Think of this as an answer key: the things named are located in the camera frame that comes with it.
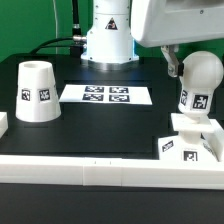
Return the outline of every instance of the black surface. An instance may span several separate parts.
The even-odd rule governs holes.
[[[5,80],[0,84],[0,111],[7,111],[9,120],[8,133],[0,141],[2,154],[156,157],[157,139],[168,135],[177,100],[178,82],[167,76],[165,62],[150,59],[132,70],[102,72],[84,68],[69,56],[41,57],[54,65],[59,96],[66,84],[145,86],[153,105],[63,103],[58,119],[35,124],[15,117],[18,64],[31,59],[12,56],[0,67]]]
[[[13,55],[0,64],[0,111],[9,130],[1,154],[157,158],[157,139],[174,134],[179,81],[167,64],[145,59],[136,69],[101,72],[83,68],[69,56],[41,58],[53,63],[57,90],[65,84],[147,86],[153,106],[63,104],[62,116],[33,124],[15,118],[18,64],[33,60]],[[210,117],[223,124],[223,84]],[[223,223],[224,192],[117,187],[0,184],[0,223]]]

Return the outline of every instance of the white block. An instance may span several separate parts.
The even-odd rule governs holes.
[[[224,189],[222,163],[123,160],[122,186]]]
[[[0,183],[83,185],[83,158],[0,156]]]
[[[121,186],[122,159],[86,158],[83,184]]]
[[[7,113],[0,112],[0,138],[8,129]]]

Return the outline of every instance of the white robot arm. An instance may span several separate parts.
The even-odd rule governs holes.
[[[129,27],[130,8],[130,0],[93,1],[93,26],[87,33],[82,64],[101,70],[122,70],[138,64]]]
[[[174,77],[180,69],[175,45],[224,37],[223,19],[221,0],[142,0],[141,4],[133,0],[131,29],[142,46],[162,46],[168,73]],[[223,65],[212,53],[196,52],[184,60],[181,70],[179,109],[183,114],[172,114],[179,135],[159,139],[160,159],[216,161],[212,147],[201,134],[215,131],[207,114],[213,92],[223,78]]]
[[[161,46],[168,74],[182,75],[177,44],[224,37],[222,0],[133,0],[131,31],[144,47]]]

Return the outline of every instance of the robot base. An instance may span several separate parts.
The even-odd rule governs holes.
[[[120,71],[130,68],[136,68],[139,65],[139,56],[135,56],[131,61],[126,63],[101,63],[88,60],[85,58],[85,54],[82,55],[81,64],[91,68],[104,70],[104,71]]]

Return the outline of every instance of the black cable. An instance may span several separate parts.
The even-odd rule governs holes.
[[[79,24],[78,0],[72,0],[73,24]]]
[[[72,37],[60,37],[60,38],[56,38],[53,40],[49,40],[46,41],[44,43],[42,43],[41,45],[39,45],[38,47],[36,47],[35,49],[33,49],[30,54],[36,54],[41,48],[47,46],[48,44],[52,44],[52,43],[57,43],[57,42],[61,42],[61,41],[66,41],[66,40],[73,40]]]
[[[50,45],[50,46],[43,46],[41,47],[40,49],[43,49],[43,48],[56,48],[56,47],[83,47],[83,45],[76,45],[76,44],[73,44],[73,45]]]

